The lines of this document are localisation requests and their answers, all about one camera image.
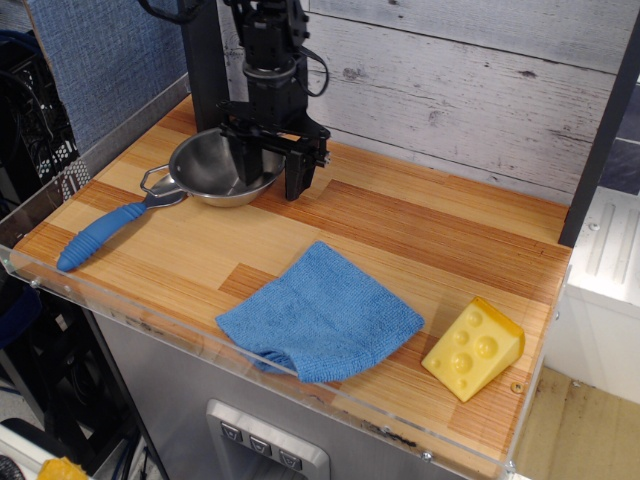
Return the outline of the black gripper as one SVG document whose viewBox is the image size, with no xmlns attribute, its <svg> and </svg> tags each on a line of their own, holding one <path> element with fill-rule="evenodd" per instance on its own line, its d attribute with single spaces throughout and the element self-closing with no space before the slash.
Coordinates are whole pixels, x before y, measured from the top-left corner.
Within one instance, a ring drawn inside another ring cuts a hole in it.
<svg viewBox="0 0 640 480">
<path fill-rule="evenodd" d="M 307 114 L 309 90 L 306 69 L 245 69 L 248 99 L 221 101 L 223 123 L 238 136 L 230 137 L 230 151 L 244 184 L 263 173 L 262 149 L 286 155 L 285 195 L 297 200 L 311 186 L 315 167 L 329 159 L 330 132 Z"/>
</svg>

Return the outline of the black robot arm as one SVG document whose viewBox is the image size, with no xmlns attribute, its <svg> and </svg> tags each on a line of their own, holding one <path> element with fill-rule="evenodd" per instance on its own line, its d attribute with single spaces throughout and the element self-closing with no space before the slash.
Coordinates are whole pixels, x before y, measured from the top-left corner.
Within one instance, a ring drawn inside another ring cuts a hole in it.
<svg viewBox="0 0 640 480">
<path fill-rule="evenodd" d="M 244 49 L 242 72 L 248 100 L 222 101 L 220 125 L 236 152 L 240 178 L 251 183 L 263 172 L 264 150 L 284 157 L 285 195 L 296 200 L 311 186 L 315 168 L 329 161 L 330 131 L 307 114 L 309 99 L 323 95 L 308 85 L 308 61 L 319 55 L 303 46 L 308 15 L 298 1 L 228 1 Z"/>
</svg>

